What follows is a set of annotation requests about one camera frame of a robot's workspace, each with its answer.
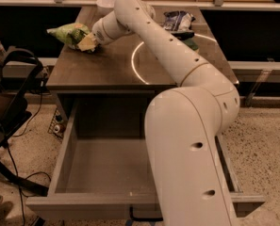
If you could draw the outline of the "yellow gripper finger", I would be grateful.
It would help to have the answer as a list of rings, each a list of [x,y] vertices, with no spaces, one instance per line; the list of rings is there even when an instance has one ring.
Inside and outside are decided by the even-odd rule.
[[[77,48],[82,52],[84,51],[93,52],[97,46],[98,46],[98,41],[92,33],[83,36],[80,39],[80,42],[77,44]]]

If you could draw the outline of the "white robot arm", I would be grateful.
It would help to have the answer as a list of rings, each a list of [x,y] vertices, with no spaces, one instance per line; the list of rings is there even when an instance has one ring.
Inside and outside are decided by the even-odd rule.
[[[165,226],[238,226],[215,138],[239,113],[233,83],[154,20],[141,0],[115,0],[93,36],[137,34],[176,83],[148,105],[145,140]]]

